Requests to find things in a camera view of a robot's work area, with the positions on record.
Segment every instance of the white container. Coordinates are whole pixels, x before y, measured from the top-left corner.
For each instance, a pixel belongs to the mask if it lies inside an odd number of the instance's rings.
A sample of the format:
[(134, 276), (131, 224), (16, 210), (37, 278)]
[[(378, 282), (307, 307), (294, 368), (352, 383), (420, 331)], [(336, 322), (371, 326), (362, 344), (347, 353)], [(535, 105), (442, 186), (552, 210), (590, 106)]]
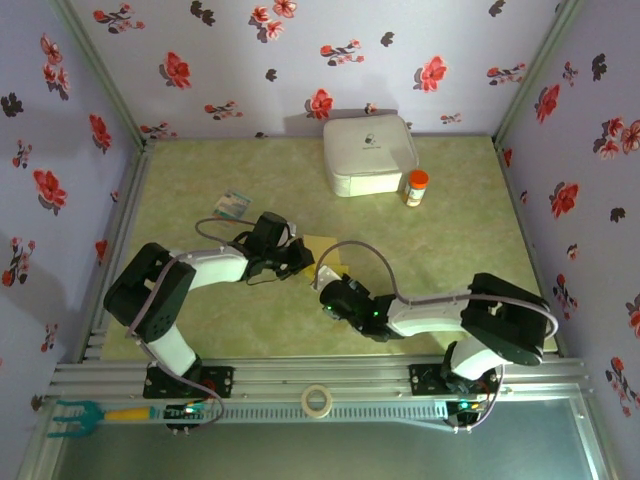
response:
[(398, 115), (329, 120), (324, 161), (331, 189), (340, 197), (397, 192), (418, 167), (418, 153)]

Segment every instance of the yellow handle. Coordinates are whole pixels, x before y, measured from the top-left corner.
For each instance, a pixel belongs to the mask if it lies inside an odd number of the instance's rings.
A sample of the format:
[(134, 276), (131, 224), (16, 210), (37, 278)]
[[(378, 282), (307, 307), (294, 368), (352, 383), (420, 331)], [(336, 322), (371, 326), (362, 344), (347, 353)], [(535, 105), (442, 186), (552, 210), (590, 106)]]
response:
[(127, 408), (124, 410), (113, 410), (104, 414), (105, 420), (148, 420), (153, 414), (153, 407)]

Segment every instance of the purple wall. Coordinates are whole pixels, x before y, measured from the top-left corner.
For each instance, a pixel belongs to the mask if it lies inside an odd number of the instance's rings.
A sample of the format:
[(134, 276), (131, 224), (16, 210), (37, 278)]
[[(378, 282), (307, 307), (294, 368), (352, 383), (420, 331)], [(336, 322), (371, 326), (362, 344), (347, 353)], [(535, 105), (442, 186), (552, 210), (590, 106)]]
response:
[(15, 478), (35, 425), (32, 397), (46, 391), (56, 363), (79, 341), (87, 291), (101, 268), (96, 242), (135, 148), (45, 2), (3, 4), (0, 31), (4, 480)]
[(585, 4), (503, 146), (570, 354), (593, 376), (622, 478), (638, 478), (640, 5)]

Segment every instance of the green table surface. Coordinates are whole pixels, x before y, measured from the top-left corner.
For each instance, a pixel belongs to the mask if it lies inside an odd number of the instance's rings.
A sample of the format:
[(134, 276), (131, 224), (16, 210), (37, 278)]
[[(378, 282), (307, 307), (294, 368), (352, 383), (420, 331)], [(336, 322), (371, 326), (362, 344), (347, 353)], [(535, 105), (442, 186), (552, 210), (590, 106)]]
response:
[[(340, 198), (331, 189), (319, 138), (170, 141), (156, 145), (131, 233), (128, 258), (147, 242), (169, 250), (215, 248), (194, 223), (211, 215), (229, 188), (252, 199), (244, 215), (272, 211), (298, 235), (366, 241), (387, 257), (404, 295), (464, 288), (490, 272), (530, 291), (537, 286), (491, 139), (417, 137), (431, 178), (422, 204), (397, 193)], [(240, 226), (210, 224), (232, 239)], [(391, 293), (382, 263), (367, 250), (341, 249), (343, 264), (373, 294)], [(283, 282), (216, 284), (189, 293), (177, 325), (203, 358), (441, 354), (464, 337), (421, 334), (376, 343), (324, 315), (303, 274)], [(109, 326), (105, 360), (144, 358), (124, 327)]]

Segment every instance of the orange bottle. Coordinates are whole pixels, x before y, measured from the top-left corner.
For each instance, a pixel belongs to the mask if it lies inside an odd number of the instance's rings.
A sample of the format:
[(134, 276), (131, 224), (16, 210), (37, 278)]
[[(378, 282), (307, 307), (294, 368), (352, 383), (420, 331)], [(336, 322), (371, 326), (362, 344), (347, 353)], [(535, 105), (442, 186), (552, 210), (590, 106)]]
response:
[(402, 201), (409, 207), (417, 207), (422, 201), (429, 184), (429, 175), (424, 170), (414, 170), (409, 174), (407, 185), (402, 194)]

